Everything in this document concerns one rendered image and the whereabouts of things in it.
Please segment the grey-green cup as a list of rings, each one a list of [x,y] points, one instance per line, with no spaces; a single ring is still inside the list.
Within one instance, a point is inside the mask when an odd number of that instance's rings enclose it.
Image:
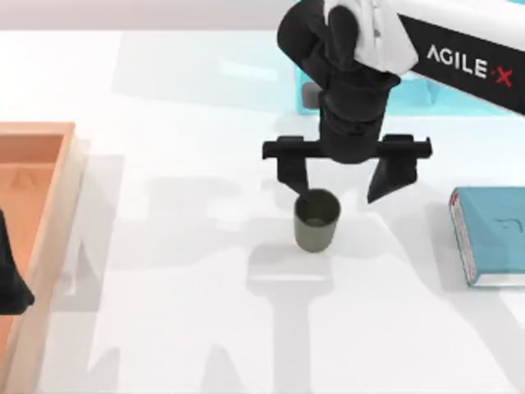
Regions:
[[[341,206],[329,190],[311,189],[294,202],[294,238],[309,253],[326,250],[333,241]]]

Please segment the light blue rack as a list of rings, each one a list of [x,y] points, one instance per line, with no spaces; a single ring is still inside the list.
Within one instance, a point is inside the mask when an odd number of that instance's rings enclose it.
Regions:
[[[467,70],[466,65],[470,62],[463,61],[466,59],[466,55],[463,54],[454,55],[454,58],[457,58],[454,63],[452,60],[444,60],[444,57],[440,58],[443,64],[454,64],[463,71]],[[405,76],[402,77],[400,85],[391,91],[387,111],[399,116],[502,116],[511,112],[525,115],[525,59],[518,66],[518,71],[518,76],[522,79],[521,93],[518,97],[521,100],[521,112],[513,112],[494,103],[482,101],[463,91],[440,85],[436,81]],[[302,92],[312,80],[299,68],[296,68],[295,77],[297,112],[310,113],[313,109],[307,108]]]

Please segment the teal book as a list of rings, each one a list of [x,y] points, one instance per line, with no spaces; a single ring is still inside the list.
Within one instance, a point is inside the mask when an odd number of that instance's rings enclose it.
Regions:
[[[525,186],[453,189],[450,216],[470,287],[525,287]]]

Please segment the salmon-coloured shallow box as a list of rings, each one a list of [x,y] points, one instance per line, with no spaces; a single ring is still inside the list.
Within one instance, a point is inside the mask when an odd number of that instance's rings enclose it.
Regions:
[[[0,316],[0,394],[35,394],[85,155],[72,122],[0,121],[0,209],[35,302]]]

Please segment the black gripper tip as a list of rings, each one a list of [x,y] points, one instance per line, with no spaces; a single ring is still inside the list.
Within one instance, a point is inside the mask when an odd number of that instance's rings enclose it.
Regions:
[[[14,259],[7,222],[0,209],[0,316],[22,315],[35,302]]]

